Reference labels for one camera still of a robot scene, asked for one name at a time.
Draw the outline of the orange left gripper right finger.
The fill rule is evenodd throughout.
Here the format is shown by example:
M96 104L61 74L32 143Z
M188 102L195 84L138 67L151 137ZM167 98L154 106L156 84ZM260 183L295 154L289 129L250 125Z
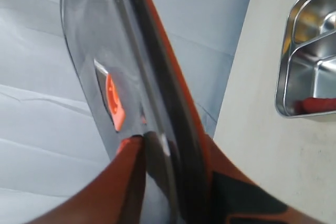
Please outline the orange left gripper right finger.
M211 176L208 223L320 223L256 185L207 134L202 147Z

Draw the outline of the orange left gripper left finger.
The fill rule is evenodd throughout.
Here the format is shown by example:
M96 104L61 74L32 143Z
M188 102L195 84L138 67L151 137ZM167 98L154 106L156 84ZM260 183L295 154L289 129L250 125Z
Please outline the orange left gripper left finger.
M145 143L126 138L106 169L80 192L32 223L140 223L145 192Z

